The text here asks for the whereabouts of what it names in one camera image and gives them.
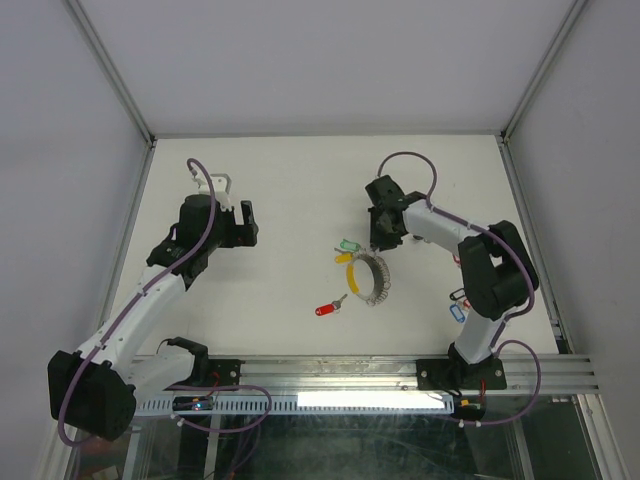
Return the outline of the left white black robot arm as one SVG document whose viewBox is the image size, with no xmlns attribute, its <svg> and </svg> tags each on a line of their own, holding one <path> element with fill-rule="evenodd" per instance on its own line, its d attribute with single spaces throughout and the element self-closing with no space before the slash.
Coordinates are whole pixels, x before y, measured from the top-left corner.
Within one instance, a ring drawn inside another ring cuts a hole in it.
<svg viewBox="0 0 640 480">
<path fill-rule="evenodd" d="M 259 227 L 253 205 L 240 203 L 243 221 L 209 194 L 185 198 L 179 219 L 150 253 L 147 266 L 129 299 L 75 351 L 57 351 L 47 365 L 51 416 L 59 439 L 79 443 L 66 427 L 104 440 L 118 439 L 135 409 L 173 385 L 188 388 L 223 386 L 205 345 L 174 337 L 153 357 L 134 358 L 166 309 L 181 298 L 205 271 L 217 249 L 253 247 Z"/>
</svg>

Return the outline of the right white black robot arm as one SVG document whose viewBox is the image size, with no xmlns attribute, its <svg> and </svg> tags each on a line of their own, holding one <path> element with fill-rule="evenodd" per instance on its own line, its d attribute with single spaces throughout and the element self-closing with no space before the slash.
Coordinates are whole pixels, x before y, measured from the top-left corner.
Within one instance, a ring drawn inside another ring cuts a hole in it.
<svg viewBox="0 0 640 480">
<path fill-rule="evenodd" d="M 417 361 L 419 389 L 452 396 L 506 389 L 504 367 L 493 349 L 507 322 L 532 308 L 539 286 L 517 227 L 506 220 L 476 225 L 435 206 L 424 193 L 404 193 L 388 175 L 365 191 L 371 201 L 371 247 L 391 250 L 412 235 L 459 260 L 470 309 L 445 358 Z"/>
</svg>

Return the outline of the metal keyring with yellow handle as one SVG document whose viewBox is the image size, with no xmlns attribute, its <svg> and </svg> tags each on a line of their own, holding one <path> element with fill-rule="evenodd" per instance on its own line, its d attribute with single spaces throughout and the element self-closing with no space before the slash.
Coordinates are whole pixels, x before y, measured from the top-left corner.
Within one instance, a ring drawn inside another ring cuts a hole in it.
<svg viewBox="0 0 640 480">
<path fill-rule="evenodd" d="M 346 283 L 351 294 L 375 307 L 388 297 L 390 270 L 382 257 L 366 252 L 356 253 L 347 263 Z"/>
</svg>

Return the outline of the green tag key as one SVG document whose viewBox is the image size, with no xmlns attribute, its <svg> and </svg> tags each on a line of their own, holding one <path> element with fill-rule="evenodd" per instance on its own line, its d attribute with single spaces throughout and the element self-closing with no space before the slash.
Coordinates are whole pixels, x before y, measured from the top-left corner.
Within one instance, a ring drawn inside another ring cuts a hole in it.
<svg viewBox="0 0 640 480">
<path fill-rule="evenodd" d="M 361 246 L 357 242 L 349 241 L 347 239 L 343 239 L 339 243 L 339 249 L 347 252 L 358 252 L 361 249 Z"/>
</svg>

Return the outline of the yellow tag key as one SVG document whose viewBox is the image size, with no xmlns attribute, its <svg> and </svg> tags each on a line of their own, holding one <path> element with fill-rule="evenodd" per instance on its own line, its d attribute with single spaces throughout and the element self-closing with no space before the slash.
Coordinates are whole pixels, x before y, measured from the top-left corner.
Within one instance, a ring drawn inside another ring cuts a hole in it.
<svg viewBox="0 0 640 480">
<path fill-rule="evenodd" d="M 336 264 L 348 264 L 354 259 L 354 255 L 352 252 L 340 253 L 335 258 L 334 261 Z"/>
</svg>

